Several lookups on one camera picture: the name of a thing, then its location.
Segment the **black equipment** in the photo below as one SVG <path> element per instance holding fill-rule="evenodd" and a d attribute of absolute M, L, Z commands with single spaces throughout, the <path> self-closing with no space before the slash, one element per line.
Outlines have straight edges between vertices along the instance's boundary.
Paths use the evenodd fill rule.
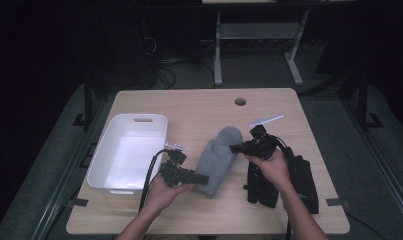
<path fill-rule="evenodd" d="M 198 184 L 207 184 L 209 180 L 209 176 L 205 176 L 202 174 L 197 174 L 193 170 L 187 170 L 181 168 L 181 165 L 185 159 L 186 155 L 178 149 L 163 149 L 160 150 L 157 154 L 152 157 L 151 163 L 148 167 L 147 176 L 145 178 L 144 188 L 142 189 L 142 196 L 141 201 L 139 202 L 139 212 L 144 207 L 145 198 L 148 194 L 151 173 L 154 168 L 155 162 L 157 161 L 158 156 L 166 152 L 169 155 L 169 160 L 167 162 L 161 164 L 160 171 L 161 175 L 163 176 L 164 181 L 169 187 L 173 187 L 178 185 L 179 183 L 198 183 Z"/>
<path fill-rule="evenodd" d="M 316 186 L 311 174 L 310 162 L 302 156 L 294 156 L 292 149 L 278 137 L 267 133 L 263 125 L 257 125 L 250 130 L 253 140 L 243 142 L 242 145 L 230 146 L 233 153 L 256 156 L 269 159 L 276 147 L 279 147 L 287 159 L 291 183 L 311 214 L 319 213 L 319 201 Z M 248 202 L 259 201 L 267 207 L 274 208 L 278 199 L 278 191 L 273 184 L 264 177 L 260 168 L 250 163 L 247 173 Z"/>
<path fill-rule="evenodd" d="M 180 151 L 168 152 L 170 159 L 161 164 L 160 173 L 169 187 L 179 183 L 207 184 L 209 176 L 196 173 L 194 170 L 182 168 L 180 165 L 185 161 L 186 155 Z"/>

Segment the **table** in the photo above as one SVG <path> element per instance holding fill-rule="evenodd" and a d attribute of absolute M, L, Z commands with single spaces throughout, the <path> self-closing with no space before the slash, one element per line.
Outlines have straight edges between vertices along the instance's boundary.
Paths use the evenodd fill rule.
<path fill-rule="evenodd" d="M 356 1 L 356 0 L 332 0 L 332 2 Z M 277 3 L 274 0 L 203 0 L 203 4 L 231 4 L 231 3 Z M 309 11 L 305 10 L 297 22 L 284 23 L 222 23 L 220 12 L 217 12 L 216 21 L 216 46 L 214 56 L 214 84 L 222 85 L 222 69 L 220 59 L 221 39 L 293 39 L 291 50 L 285 53 L 295 84 L 302 85 L 303 79 L 295 63 L 295 55 L 300 45 L 304 27 Z"/>
<path fill-rule="evenodd" d="M 246 101 L 235 104 L 237 98 Z M 327 234 L 348 232 L 342 206 L 328 206 L 326 199 L 338 198 L 317 143 L 294 90 L 208 89 L 147 90 L 119 92 L 107 118 L 120 113 L 155 113 L 168 119 L 167 140 L 189 148 L 182 167 L 195 169 L 210 139 L 226 126 L 241 130 L 251 140 L 248 123 L 255 118 L 284 114 L 267 123 L 267 131 L 290 146 L 294 154 L 310 161 L 319 196 L 320 214 L 313 215 Z M 191 191 L 180 195 L 154 221 L 148 234 L 281 234 L 286 231 L 287 214 L 279 198 L 275 209 L 247 202 L 248 161 L 240 154 L 216 196 Z M 117 234 L 137 215 L 139 198 L 103 195 L 85 180 L 78 195 L 86 207 L 74 206 L 67 223 L 71 234 Z"/>

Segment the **white plastic basket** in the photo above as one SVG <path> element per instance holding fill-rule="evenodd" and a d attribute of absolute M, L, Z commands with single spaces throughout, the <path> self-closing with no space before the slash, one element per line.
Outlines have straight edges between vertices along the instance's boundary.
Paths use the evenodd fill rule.
<path fill-rule="evenodd" d="M 88 184 L 110 194 L 140 195 L 152 157 L 164 149 L 167 118 L 120 114 L 108 125 L 89 166 Z M 162 154 L 151 175 L 158 172 Z"/>

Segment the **gray carpet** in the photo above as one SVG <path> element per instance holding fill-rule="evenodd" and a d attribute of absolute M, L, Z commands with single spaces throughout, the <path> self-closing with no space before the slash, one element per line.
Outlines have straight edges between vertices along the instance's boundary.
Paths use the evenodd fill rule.
<path fill-rule="evenodd" d="M 330 77 L 315 74 L 323 46 L 307 44 L 300 47 L 296 62 L 305 84 L 296 86 L 284 62 L 283 52 L 287 45 L 267 43 L 269 45 L 263 49 L 263 43 L 256 44 L 255 48 L 237 50 L 238 56 L 234 49 L 231 53 L 224 50 L 224 83 L 221 88 L 290 87 L 303 92 Z M 212 88 L 212 56 L 203 58 L 202 63 L 168 66 L 167 69 L 176 76 L 173 88 Z M 172 74 L 164 74 L 171 83 Z M 152 89 L 165 89 L 167 86 L 157 81 Z M 331 236 L 331 239 L 403 239 L 403 215 L 366 141 L 367 137 L 373 138 L 403 186 L 403 128 L 388 109 L 383 96 L 370 88 L 368 110 L 378 115 L 384 128 L 364 133 L 352 117 L 351 109 L 355 106 L 355 99 L 349 102 L 339 100 L 336 97 L 339 86 L 340 83 L 314 97 L 300 98 L 336 191 L 344 201 L 346 212 L 352 216 L 349 217 L 350 232 L 342 236 Z M 78 190 L 87 170 L 80 165 L 82 162 L 87 165 L 90 159 L 85 155 L 91 149 L 91 144 L 98 142 L 114 93 L 106 100 L 94 100 L 94 122 L 87 131 L 83 131 L 83 127 L 72 126 L 76 115 L 84 112 L 83 99 L 81 87 L 64 108 L 5 215 L 0 226 L 0 239 L 32 239 L 32 236 L 39 239 L 34 236 L 37 229 L 45 229 L 49 233 L 47 239 L 114 238 L 111 235 L 76 236 L 65 230 L 71 212 L 67 206 L 68 199 Z M 72 169 L 70 175 L 63 174 L 67 168 Z M 60 186 L 63 188 L 62 194 L 53 199 L 53 193 L 61 182 L 64 182 Z M 58 205 L 53 211 L 58 218 L 52 224 L 37 228 L 44 217 L 44 210 L 52 208 L 53 203 Z M 276 236 L 276 239 L 283 239 L 283 236 Z"/>

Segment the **hole in table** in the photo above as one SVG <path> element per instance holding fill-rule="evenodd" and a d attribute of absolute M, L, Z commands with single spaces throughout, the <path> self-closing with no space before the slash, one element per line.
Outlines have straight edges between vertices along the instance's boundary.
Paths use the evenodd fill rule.
<path fill-rule="evenodd" d="M 247 100 L 245 100 L 244 98 L 237 98 L 235 99 L 235 104 L 238 106 L 244 106 L 245 104 L 247 104 Z"/>

